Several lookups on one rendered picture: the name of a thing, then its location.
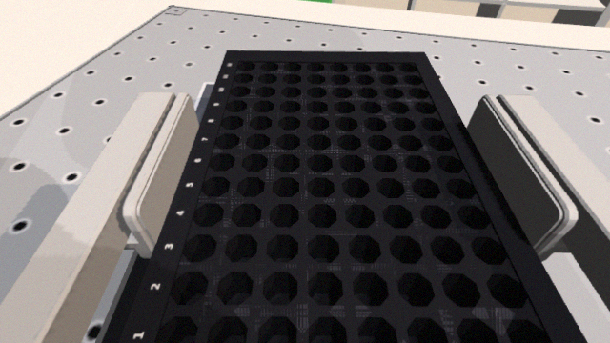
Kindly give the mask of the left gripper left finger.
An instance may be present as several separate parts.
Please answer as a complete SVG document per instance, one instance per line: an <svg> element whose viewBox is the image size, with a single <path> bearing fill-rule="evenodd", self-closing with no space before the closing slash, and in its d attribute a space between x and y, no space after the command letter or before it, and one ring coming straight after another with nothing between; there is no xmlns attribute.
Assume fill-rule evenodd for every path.
<svg viewBox="0 0 610 343"><path fill-rule="evenodd" d="M151 259L199 124L141 91L0 304L0 343L81 343L123 250Z"/></svg>

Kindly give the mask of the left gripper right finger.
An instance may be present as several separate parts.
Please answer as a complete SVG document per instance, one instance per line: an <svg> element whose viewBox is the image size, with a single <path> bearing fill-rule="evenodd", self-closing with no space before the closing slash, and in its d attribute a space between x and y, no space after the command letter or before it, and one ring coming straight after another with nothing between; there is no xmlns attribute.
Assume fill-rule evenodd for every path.
<svg viewBox="0 0 610 343"><path fill-rule="evenodd" d="M530 94L486 94L466 128L540 261L571 253L610 312L610 182Z"/></svg>

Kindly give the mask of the black well plate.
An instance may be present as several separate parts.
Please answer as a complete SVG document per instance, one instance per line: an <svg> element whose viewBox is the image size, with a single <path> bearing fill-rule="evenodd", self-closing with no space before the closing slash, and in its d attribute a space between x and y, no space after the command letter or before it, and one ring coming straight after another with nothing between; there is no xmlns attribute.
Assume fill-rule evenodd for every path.
<svg viewBox="0 0 610 343"><path fill-rule="evenodd" d="M588 342L425 52L227 50L118 343Z"/></svg>

